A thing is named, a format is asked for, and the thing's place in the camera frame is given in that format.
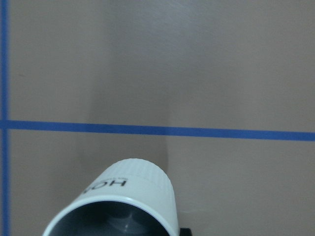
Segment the white HOME mug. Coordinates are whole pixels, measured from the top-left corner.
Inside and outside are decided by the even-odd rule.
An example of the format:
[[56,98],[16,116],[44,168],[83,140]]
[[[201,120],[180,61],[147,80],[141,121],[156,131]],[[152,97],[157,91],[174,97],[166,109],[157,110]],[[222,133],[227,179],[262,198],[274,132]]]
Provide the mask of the white HOME mug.
[[144,159],[108,167],[48,224],[45,236],[178,236],[173,186]]

